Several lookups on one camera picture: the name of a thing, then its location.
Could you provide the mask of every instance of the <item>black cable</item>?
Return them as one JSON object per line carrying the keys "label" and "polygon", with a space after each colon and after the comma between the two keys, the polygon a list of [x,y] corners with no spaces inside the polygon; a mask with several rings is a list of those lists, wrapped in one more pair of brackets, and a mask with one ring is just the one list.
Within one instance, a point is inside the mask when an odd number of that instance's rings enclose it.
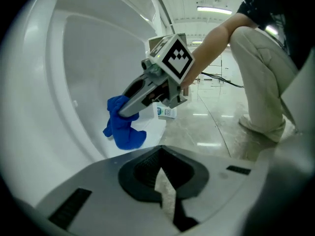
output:
{"label": "black cable", "polygon": [[235,86],[235,87],[238,87],[238,88],[244,88],[244,86],[239,86],[239,85],[237,85],[237,84],[234,84],[234,83],[232,83],[232,82],[230,82],[230,81],[227,81],[226,79],[224,79],[224,78],[222,78],[221,76],[216,75],[216,74],[205,73],[205,72],[201,72],[201,74],[207,75],[207,76],[209,76],[209,77],[211,77],[211,78],[214,78],[214,79],[217,79],[217,80],[224,81],[224,82],[229,83],[229,84],[231,84],[231,85],[233,85],[233,86]]}

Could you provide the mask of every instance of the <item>person's arm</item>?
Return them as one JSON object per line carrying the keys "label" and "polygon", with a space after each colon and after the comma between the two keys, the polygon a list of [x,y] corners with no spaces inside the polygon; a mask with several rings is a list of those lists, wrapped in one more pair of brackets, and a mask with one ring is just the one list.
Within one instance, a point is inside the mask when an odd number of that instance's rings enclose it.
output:
{"label": "person's arm", "polygon": [[183,89],[193,83],[194,79],[225,50],[231,35],[241,26],[257,27],[249,17],[236,13],[208,33],[192,53],[195,62],[182,82]]}

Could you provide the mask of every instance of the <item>white shoe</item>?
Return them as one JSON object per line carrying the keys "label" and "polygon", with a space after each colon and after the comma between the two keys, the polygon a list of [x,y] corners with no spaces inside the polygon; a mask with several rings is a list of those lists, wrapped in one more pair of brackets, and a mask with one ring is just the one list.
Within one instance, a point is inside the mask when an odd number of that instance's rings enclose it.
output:
{"label": "white shoe", "polygon": [[281,139],[281,136],[284,132],[284,128],[285,128],[285,119],[283,119],[281,125],[269,132],[262,132],[259,130],[259,128],[257,128],[256,126],[254,126],[252,124],[251,118],[249,115],[243,115],[240,117],[239,119],[239,123],[244,126],[245,128],[248,128],[252,131],[258,132],[260,134],[263,134],[264,136],[266,136],[267,138],[269,138],[271,141],[278,143]]}

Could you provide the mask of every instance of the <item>blue cloth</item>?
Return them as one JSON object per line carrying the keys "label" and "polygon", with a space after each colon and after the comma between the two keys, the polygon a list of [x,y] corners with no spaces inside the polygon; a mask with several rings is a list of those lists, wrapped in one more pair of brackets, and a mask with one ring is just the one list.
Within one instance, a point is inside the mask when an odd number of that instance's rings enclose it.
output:
{"label": "blue cloth", "polygon": [[106,137],[113,135],[115,143],[120,149],[139,148],[147,138],[146,131],[137,131],[131,127],[131,122],[139,118],[139,113],[128,118],[118,115],[120,108],[127,101],[129,101],[129,98],[124,95],[110,98],[107,101],[110,118],[103,133]]}

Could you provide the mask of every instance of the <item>white plastic surface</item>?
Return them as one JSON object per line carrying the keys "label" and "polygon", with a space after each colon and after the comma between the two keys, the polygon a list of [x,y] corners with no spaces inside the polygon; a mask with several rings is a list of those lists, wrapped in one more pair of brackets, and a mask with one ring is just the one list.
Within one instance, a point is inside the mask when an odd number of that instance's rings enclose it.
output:
{"label": "white plastic surface", "polygon": [[[122,0],[31,0],[1,46],[1,174],[32,206],[89,164],[127,151],[102,131],[106,101],[142,71],[152,24]],[[157,145],[153,107],[135,128]]]}

